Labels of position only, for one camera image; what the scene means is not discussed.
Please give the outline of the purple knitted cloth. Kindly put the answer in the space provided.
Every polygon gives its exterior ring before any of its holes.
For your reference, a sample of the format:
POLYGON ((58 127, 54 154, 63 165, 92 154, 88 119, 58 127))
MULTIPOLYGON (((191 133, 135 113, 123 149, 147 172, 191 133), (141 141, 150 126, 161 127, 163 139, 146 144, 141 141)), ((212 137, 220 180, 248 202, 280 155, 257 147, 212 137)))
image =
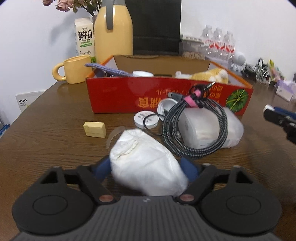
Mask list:
POLYGON ((128 72, 125 72, 123 70, 110 68, 110 67, 98 64, 98 63, 86 63, 85 67, 91 67, 93 69, 103 71, 107 74, 110 74, 110 75, 113 75, 116 77, 133 77, 133 75, 128 72))

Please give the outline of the white wall panel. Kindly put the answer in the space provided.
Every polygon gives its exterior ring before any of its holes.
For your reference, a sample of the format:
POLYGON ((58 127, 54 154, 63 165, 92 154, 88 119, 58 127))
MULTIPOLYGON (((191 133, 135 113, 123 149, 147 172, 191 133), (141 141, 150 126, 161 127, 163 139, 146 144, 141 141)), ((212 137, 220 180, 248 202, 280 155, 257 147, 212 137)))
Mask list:
POLYGON ((29 107, 39 96, 41 96, 45 91, 34 91, 28 93, 22 93, 16 95, 16 101, 20 108, 20 111, 23 112, 27 107, 29 107))

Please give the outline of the clear plastic clip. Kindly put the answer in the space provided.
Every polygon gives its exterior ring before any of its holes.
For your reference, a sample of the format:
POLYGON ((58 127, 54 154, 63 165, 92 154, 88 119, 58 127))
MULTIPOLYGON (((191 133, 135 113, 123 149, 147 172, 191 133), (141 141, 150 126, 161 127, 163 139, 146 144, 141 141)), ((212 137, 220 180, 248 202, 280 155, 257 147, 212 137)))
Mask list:
POLYGON ((118 134, 122 133, 125 131, 125 126, 119 126, 115 128, 108 136, 107 141, 106 141, 106 148, 109 149, 111 141, 114 137, 116 137, 118 134))

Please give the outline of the yellow thermos jug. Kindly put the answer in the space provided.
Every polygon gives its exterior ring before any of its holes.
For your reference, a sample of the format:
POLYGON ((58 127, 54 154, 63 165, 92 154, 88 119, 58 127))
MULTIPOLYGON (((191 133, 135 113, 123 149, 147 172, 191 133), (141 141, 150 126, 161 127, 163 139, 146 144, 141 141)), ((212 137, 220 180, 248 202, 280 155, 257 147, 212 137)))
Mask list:
POLYGON ((102 2, 94 23, 94 46, 97 63, 114 55, 133 54, 132 18, 124 0, 102 2))

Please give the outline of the white robot figurine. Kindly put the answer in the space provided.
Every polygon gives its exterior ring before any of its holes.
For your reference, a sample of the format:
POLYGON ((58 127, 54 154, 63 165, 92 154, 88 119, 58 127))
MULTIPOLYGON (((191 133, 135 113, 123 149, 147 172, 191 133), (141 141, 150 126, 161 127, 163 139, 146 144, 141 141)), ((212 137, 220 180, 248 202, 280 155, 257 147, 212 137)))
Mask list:
POLYGON ((235 72, 241 72, 245 64, 246 57, 242 52, 235 51, 232 57, 231 70, 235 72))

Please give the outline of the black charger adapter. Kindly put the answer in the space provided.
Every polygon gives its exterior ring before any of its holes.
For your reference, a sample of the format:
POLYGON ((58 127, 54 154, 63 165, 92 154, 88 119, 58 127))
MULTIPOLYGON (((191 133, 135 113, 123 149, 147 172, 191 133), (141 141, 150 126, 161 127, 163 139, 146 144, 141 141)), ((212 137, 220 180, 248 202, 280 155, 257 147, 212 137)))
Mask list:
POLYGON ((263 65, 264 65, 264 60, 262 58, 259 58, 257 63, 257 68, 262 68, 263 65))

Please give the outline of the middle water bottle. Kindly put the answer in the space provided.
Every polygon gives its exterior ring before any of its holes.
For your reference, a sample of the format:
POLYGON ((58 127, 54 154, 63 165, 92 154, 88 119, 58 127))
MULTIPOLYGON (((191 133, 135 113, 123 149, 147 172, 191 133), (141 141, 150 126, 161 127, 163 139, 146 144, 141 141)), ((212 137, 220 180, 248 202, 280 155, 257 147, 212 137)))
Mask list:
POLYGON ((214 58, 220 58, 221 55, 221 47, 223 47, 223 34, 221 28, 216 28, 216 30, 213 33, 212 42, 212 57, 214 58))

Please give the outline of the small yellow block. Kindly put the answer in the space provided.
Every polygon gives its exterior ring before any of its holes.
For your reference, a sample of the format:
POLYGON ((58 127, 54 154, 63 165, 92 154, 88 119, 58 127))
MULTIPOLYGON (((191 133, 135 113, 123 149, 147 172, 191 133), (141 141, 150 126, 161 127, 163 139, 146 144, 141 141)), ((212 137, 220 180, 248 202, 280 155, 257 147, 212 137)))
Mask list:
POLYGON ((86 121, 83 125, 85 133, 89 137, 105 138, 106 127, 103 122, 86 121))

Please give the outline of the small round white tin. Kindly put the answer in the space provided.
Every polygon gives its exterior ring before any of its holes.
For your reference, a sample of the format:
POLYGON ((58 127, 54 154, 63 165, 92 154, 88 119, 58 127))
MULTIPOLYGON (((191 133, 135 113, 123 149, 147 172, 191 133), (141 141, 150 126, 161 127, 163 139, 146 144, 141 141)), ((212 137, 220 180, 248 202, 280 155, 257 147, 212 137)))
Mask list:
POLYGON ((144 130, 146 126, 150 130, 157 127, 159 117, 153 111, 142 110, 134 115, 133 121, 136 127, 144 130))

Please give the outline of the red cardboard box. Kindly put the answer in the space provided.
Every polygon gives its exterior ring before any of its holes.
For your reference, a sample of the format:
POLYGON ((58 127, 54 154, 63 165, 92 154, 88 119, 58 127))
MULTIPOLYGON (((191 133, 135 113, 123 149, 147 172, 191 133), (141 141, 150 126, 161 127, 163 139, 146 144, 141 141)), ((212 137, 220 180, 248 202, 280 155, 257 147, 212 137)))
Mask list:
POLYGON ((223 75, 228 82, 216 82, 209 88, 209 99, 228 107, 236 115, 243 115, 253 93, 253 86, 222 65, 209 61, 180 56, 134 55, 111 56, 103 66, 122 70, 152 73, 152 77, 115 77, 95 68, 86 77, 88 95, 94 113, 136 113, 141 110, 155 111, 159 102, 176 93, 188 96, 197 84, 208 84, 201 77, 185 78, 209 71, 215 77, 223 75))

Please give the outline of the white jar lid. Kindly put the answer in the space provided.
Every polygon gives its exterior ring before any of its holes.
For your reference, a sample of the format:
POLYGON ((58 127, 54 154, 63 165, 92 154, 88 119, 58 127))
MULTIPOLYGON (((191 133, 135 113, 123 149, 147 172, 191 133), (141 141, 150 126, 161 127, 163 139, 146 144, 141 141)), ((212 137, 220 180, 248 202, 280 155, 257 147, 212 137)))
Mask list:
POLYGON ((153 77, 154 75, 150 72, 146 72, 146 71, 133 71, 132 72, 133 77, 153 77))

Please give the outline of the blue document stack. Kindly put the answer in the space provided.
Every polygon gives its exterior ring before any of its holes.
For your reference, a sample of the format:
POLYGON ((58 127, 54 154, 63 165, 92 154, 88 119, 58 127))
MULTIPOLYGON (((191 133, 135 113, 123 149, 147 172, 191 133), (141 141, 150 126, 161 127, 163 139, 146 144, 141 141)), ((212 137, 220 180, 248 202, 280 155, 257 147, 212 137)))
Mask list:
POLYGON ((7 131, 7 129, 10 127, 10 124, 4 125, 2 129, 0 130, 0 138, 3 136, 3 134, 7 131))

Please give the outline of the water bottle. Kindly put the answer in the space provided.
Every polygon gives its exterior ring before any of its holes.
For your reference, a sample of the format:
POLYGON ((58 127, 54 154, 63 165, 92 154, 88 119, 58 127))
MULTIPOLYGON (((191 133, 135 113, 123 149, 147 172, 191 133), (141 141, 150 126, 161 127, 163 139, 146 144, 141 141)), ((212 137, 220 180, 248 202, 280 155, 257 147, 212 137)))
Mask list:
POLYGON ((213 33, 212 42, 212 57, 214 58, 220 58, 221 55, 221 47, 223 47, 223 34, 221 28, 216 28, 216 30, 213 33))
POLYGON ((227 34, 223 38, 224 48, 223 48, 223 58, 229 62, 232 58, 235 50, 236 40, 233 37, 233 33, 231 31, 227 31, 227 34))
POLYGON ((206 56, 209 56, 211 54, 212 48, 213 48, 213 32, 212 32, 212 26, 206 25, 205 28, 202 31, 201 38, 203 39, 204 45, 206 47, 206 56))

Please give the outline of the white cloth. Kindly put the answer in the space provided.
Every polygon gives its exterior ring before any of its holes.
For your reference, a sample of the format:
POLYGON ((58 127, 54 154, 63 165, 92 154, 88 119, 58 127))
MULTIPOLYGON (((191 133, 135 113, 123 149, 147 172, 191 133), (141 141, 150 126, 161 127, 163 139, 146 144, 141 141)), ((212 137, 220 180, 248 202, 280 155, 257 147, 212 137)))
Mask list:
POLYGON ((140 129, 125 130, 109 158, 117 183, 148 196, 178 196, 189 184, 173 154, 140 129))

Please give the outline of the right water bottle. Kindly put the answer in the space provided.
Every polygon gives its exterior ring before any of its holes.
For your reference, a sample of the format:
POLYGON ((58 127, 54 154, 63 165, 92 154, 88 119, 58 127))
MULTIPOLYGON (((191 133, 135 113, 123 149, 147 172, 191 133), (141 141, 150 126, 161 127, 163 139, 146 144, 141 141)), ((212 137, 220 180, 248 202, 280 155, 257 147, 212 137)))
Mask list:
POLYGON ((236 40, 233 37, 233 33, 231 31, 227 31, 227 34, 223 38, 224 48, 223 48, 223 58, 229 62, 232 58, 235 50, 236 40))

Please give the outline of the dried pink flower bouquet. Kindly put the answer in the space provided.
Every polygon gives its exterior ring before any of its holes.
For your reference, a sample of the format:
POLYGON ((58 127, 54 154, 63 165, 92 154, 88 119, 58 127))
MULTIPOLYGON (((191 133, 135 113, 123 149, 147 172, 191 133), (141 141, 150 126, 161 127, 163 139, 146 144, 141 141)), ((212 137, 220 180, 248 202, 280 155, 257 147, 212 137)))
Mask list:
POLYGON ((56 9, 63 12, 73 11, 77 13, 79 9, 84 9, 91 16, 95 16, 95 13, 99 13, 102 7, 101 0, 43 0, 42 2, 44 6, 50 6, 56 2, 56 9))

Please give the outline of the white and yellow plush toy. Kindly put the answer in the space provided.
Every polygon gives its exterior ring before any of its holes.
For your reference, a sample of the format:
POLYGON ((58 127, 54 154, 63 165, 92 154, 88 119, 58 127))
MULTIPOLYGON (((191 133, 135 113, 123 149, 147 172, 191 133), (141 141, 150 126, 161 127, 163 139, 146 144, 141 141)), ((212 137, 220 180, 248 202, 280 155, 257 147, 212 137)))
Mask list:
POLYGON ((175 78, 228 84, 228 72, 223 68, 214 68, 208 71, 197 72, 192 75, 183 74, 182 72, 177 71, 175 73, 175 78))

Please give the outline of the white flat box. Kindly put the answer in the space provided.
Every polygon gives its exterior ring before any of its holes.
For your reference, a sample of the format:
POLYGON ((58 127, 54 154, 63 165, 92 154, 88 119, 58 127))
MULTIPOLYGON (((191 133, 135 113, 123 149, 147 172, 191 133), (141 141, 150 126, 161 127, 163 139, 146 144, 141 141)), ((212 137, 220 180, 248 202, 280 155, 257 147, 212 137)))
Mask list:
POLYGON ((184 34, 180 35, 180 39, 182 41, 190 41, 190 42, 196 42, 196 43, 203 43, 204 42, 203 38, 192 37, 192 36, 188 36, 188 35, 184 35, 184 34))

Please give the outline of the white tissue pack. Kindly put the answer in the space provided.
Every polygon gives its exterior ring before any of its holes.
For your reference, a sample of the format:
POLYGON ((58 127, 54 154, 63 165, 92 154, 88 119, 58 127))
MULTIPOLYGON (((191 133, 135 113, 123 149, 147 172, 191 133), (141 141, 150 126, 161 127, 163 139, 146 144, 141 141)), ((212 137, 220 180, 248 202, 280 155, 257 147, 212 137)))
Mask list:
MULTIPOLYGON (((238 145, 244 127, 236 115, 224 108, 227 116, 227 139, 223 148, 238 145)), ((217 116, 206 108, 186 108, 178 121, 178 128, 185 145, 201 149, 212 145, 219 135, 219 123, 217 116)))

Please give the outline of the white milk carton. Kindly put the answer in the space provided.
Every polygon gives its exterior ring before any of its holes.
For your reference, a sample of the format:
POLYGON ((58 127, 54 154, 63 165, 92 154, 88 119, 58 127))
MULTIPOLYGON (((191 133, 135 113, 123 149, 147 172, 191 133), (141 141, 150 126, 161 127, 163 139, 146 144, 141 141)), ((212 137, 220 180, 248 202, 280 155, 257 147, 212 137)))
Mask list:
POLYGON ((74 21, 76 55, 89 55, 95 63, 93 22, 90 18, 80 18, 74 21))

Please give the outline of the purple tissue box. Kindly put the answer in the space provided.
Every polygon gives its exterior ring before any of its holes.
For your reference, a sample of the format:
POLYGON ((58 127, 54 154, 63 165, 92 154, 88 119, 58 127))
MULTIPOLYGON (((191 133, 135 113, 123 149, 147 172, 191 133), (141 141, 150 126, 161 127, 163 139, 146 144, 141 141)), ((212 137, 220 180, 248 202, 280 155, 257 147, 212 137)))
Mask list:
POLYGON ((295 81, 279 80, 276 84, 275 93, 277 96, 290 102, 295 99, 295 81))

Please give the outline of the white round lid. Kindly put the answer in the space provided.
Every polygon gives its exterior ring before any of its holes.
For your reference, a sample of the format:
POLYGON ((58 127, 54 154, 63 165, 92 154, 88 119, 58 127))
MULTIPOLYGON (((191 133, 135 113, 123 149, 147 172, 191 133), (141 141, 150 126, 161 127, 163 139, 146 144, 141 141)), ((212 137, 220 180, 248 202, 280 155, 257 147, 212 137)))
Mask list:
POLYGON ((157 107, 157 114, 161 121, 164 120, 166 114, 170 111, 170 109, 176 105, 178 102, 172 98, 165 98, 161 100, 157 107))

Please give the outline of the black paper bag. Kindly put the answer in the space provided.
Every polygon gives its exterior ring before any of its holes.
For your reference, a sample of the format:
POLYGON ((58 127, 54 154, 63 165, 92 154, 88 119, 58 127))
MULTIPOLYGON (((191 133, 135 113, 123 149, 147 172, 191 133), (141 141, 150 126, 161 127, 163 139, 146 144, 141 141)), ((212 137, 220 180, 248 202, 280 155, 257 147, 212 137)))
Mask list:
POLYGON ((128 0, 135 55, 178 55, 181 0, 128 0))

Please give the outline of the left water bottle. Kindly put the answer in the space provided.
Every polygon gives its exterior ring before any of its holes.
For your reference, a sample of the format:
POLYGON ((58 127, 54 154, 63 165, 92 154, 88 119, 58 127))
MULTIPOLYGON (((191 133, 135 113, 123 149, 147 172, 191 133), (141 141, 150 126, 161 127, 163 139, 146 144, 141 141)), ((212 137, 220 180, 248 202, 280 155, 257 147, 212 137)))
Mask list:
POLYGON ((209 56, 211 54, 212 48, 213 48, 213 32, 212 32, 212 26, 206 25, 205 28, 202 31, 201 38, 203 39, 204 45, 206 47, 206 56, 209 56))

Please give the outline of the colourful snack packet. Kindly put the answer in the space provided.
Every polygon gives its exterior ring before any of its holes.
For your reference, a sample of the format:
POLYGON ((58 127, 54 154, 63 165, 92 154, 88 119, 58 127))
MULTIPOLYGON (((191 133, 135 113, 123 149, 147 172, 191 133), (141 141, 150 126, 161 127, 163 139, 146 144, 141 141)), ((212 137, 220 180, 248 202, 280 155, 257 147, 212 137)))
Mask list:
POLYGON ((277 82, 280 80, 285 80, 285 77, 281 73, 280 69, 275 66, 274 61, 269 60, 268 68, 269 68, 270 77, 272 81, 277 82))

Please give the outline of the clear snack container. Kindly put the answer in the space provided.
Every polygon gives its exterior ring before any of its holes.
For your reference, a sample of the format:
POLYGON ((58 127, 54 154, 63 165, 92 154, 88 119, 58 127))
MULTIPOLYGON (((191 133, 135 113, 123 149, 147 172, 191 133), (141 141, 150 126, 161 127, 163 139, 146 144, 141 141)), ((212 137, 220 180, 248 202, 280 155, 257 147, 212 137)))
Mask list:
POLYGON ((189 59, 205 60, 206 46, 203 43, 182 40, 179 55, 189 59))

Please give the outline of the yellow ceramic mug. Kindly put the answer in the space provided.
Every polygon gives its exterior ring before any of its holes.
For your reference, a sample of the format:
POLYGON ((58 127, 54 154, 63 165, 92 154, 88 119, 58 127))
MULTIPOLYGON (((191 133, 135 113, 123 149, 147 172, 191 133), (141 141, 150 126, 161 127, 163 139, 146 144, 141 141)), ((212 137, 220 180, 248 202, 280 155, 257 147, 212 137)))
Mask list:
POLYGON ((57 81, 66 81, 68 84, 84 82, 86 77, 92 73, 92 68, 85 66, 91 63, 89 55, 75 56, 64 60, 52 69, 53 78, 57 81), (59 74, 59 69, 63 67, 65 76, 59 74))

